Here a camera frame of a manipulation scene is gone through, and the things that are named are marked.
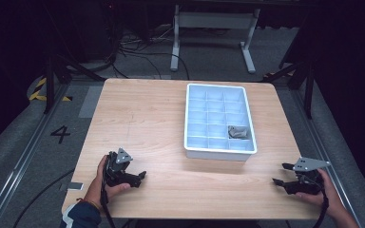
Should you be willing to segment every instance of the person's right hand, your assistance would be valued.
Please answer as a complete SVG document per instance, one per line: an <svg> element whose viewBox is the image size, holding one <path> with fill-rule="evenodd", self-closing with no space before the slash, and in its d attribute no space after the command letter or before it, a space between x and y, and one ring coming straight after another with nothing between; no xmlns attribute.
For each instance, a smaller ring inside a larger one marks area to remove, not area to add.
<svg viewBox="0 0 365 228"><path fill-rule="evenodd" d="M322 169L318 169L318 173L321 175L324 181L324 189L329 201L327 214L328 216L334 219L336 227L338 228L358 227L354 218L348 213L346 208L343 206L342 201L340 200L340 197L337 194L334 184L332 183L327 172L325 172ZM298 196L304 201L310 202L317 206L322 206L322 202L324 202L322 192L319 192L317 195L297 192L296 196Z"/></svg>

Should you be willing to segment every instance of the blue sleeve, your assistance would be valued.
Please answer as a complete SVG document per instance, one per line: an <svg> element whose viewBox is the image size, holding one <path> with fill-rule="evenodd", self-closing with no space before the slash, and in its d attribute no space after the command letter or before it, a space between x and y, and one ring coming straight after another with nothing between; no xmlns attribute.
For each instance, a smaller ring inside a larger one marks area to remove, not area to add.
<svg viewBox="0 0 365 228"><path fill-rule="evenodd" d="M88 202L70 205L62 216L60 228L98 227L102 218L96 207Z"/></svg>

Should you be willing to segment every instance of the dark background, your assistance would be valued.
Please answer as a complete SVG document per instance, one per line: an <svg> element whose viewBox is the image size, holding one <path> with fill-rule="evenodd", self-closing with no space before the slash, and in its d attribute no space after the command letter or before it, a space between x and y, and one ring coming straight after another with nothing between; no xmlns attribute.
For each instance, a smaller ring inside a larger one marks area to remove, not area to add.
<svg viewBox="0 0 365 228"><path fill-rule="evenodd" d="M46 1L44 8L39 1L27 2L0 0L0 134L28 106L29 85L44 72L47 40L79 63L103 59L114 45L109 40L108 8L102 5L108 7L109 2L55 0ZM365 1L328 2L323 10L311 11L285 61L313 63L318 86L365 177ZM123 26L147 38L147 29L169 20L172 11L125 7L117 20L124 19ZM133 12L141 17L133 17ZM264 10L259 26L299 27L305 15L299 12L289 20L287 15L294 14ZM45 37L41 29L52 36Z"/></svg>

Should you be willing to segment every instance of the white metal stand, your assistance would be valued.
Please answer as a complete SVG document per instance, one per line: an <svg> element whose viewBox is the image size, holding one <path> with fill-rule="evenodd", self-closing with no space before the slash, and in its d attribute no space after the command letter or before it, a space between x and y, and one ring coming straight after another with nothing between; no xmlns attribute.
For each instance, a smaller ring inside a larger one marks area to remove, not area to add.
<svg viewBox="0 0 365 228"><path fill-rule="evenodd" d="M174 14L173 56L171 57L170 69L177 71L179 68L180 28L248 29L247 39L245 42L240 42L240 46L248 72L255 73L256 69L248 48L253 38L258 17L259 9L256 9L254 13L180 12L179 6L176 5Z"/></svg>

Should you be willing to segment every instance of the white plastic tray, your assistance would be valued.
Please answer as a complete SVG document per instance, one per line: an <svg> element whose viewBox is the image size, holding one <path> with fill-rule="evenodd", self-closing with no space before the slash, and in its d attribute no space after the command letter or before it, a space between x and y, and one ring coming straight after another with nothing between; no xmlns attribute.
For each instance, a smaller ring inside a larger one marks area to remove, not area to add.
<svg viewBox="0 0 365 228"><path fill-rule="evenodd" d="M239 131L230 131L229 127ZM189 84L184 147L188 158L246 161L257 152L245 89Z"/></svg>

